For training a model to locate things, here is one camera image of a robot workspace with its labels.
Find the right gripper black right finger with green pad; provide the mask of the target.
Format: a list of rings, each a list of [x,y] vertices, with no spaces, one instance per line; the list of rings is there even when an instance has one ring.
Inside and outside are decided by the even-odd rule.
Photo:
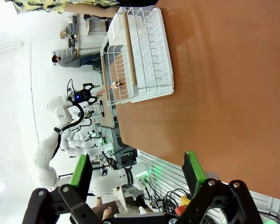
[[[193,151],[185,152],[182,170],[192,198],[177,219],[177,224],[199,224],[209,209],[220,209],[228,224],[263,223],[242,180],[225,184],[207,178]]]

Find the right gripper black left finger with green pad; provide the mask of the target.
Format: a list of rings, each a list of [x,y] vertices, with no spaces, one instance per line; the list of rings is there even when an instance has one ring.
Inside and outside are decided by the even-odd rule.
[[[35,189],[28,202],[23,224],[56,224],[61,214],[69,213],[76,224],[100,224],[86,204],[93,168],[87,154],[81,155],[70,183],[53,191]]]

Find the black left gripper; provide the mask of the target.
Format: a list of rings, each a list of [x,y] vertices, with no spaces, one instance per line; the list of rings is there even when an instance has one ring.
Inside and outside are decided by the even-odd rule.
[[[77,103],[82,103],[88,101],[89,105],[92,105],[98,101],[98,97],[96,95],[91,95],[90,90],[94,88],[98,88],[100,85],[95,85],[93,83],[85,83],[83,84],[83,89],[80,91],[75,91],[73,93],[74,101]]]

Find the bystander's hand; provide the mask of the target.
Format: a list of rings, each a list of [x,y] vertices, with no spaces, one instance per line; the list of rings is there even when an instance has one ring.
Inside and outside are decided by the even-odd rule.
[[[103,216],[102,216],[102,220],[107,219],[108,217],[110,217],[112,214],[112,208],[110,206],[108,206],[104,211],[103,211]]]

